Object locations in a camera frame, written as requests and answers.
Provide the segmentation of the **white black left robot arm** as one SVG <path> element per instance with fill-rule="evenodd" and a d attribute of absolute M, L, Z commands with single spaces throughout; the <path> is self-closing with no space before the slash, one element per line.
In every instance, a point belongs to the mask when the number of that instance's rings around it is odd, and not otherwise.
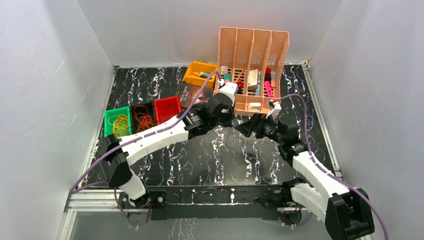
<path fill-rule="evenodd" d="M 143 132 L 119 138 L 108 135 L 106 152 L 100 156 L 107 185 L 125 192 L 135 207 L 144 208 L 149 203 L 149 194 L 131 166 L 166 146 L 205 135 L 217 126 L 231 126 L 234 106 L 235 95 L 220 92 Z"/>

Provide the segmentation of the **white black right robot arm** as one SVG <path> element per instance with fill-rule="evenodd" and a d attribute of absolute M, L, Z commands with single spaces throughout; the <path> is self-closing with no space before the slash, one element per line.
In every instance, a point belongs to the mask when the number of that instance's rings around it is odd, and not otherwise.
<path fill-rule="evenodd" d="M 333 240 L 356 240 L 375 232 L 367 193 L 360 188 L 351 190 L 337 181 L 299 138 L 296 123 L 256 113 L 235 128 L 245 137 L 254 133 L 257 139 L 267 137 L 276 142 L 283 160 L 302 174 L 301 178 L 282 184 L 281 199 L 286 206 L 299 203 L 306 207 L 324 222 Z"/>

